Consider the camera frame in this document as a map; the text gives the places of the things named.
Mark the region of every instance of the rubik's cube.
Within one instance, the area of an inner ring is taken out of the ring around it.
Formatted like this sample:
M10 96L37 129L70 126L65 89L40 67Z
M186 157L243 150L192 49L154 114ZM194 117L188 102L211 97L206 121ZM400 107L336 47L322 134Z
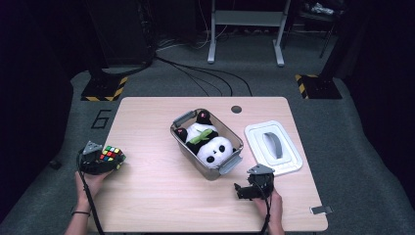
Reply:
M119 169L124 162L126 156L119 148L107 146L100 156L100 160L104 162L116 161L117 165L115 169Z

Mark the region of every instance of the table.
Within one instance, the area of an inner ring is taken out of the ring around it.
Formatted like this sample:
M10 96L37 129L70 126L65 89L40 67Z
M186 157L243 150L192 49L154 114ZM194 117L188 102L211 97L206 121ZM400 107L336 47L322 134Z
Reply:
M208 50L207 62L214 63L216 53L216 25L258 25L258 26L278 26L277 38L272 40L275 58L278 67L284 66L284 58L281 52L281 38L284 34L284 27L288 16L291 0L286 0L283 12L256 12L256 11L222 11L216 10L215 0L211 2L211 34L210 46Z
M234 114L231 107L240 106ZM243 160L228 174L206 180L180 152L169 128L188 111L211 111L244 141ZM325 214L312 214L320 198L288 101L282 97L131 97L118 108L106 146L126 160L106 178L95 205L106 232L257 232L263 219L254 203L239 200L234 183L249 186L256 165L244 130L249 124L279 121L298 149L302 168L278 176L286 231L323 231ZM88 229L96 231L92 216Z

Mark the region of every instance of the panda plush toy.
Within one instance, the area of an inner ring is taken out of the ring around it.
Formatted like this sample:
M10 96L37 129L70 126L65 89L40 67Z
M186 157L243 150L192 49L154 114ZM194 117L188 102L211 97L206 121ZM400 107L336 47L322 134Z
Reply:
M219 136L216 127L210 121L210 113L207 110L201 110L196 122L187 129L180 127L174 132L208 167L218 166L235 151L229 139Z

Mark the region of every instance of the gray carpet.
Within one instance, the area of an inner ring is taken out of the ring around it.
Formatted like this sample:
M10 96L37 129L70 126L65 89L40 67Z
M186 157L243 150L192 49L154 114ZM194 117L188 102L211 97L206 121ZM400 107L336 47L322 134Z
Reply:
M325 57L319 59L323 40L315 35L293 33L283 51L286 62L283 68L276 66L273 38L261 34L220 41L214 65L207 64L208 46L201 49L176 46L160 50L158 56L189 66L237 74L249 84L254 96L288 99L322 203L335 210L327 215L329 228L320 234L415 234L415 212L398 180L364 136L343 82L335 78L343 96L341 100L303 100L300 95L295 74L320 73L335 38ZM111 72L127 70L109 69ZM119 100L85 102L80 101L80 94L89 73L74 77L68 130L62 150L56 156L63 166L59 170L45 167L2 222L0 234L47 235L65 231L70 209L75 204L75 152L88 140L105 143L123 97L230 96L229 87L216 77L190 72L214 87L199 81L204 91L182 71L154 60L149 68L128 77ZM245 83L237 77L216 74L229 82L233 96L250 96ZM91 129L100 110L111 110L101 114L109 122L105 128Z

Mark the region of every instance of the human hand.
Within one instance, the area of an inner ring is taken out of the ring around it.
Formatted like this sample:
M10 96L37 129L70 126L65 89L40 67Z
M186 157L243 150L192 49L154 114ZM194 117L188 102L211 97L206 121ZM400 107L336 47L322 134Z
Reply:
M95 198L99 190L101 189L101 186L103 184L103 180L111 173L111 171L98 174L98 175L92 175L83 173L83 178L85 179L86 184L88 185L89 192L91 193L92 199ZM84 185L82 182L82 179L79 176L78 171L75 173L75 183L76 183L76 194L77 194L77 211L81 212L89 212L90 206L88 197L86 196Z
M283 217L283 199L278 194L277 190L274 188L270 197L268 197L268 204L270 204L271 209L269 210L269 223L268 231L270 235L281 235L284 234L284 229L282 225ZM267 215L267 207L265 200L260 198L253 199L260 215L265 219Z

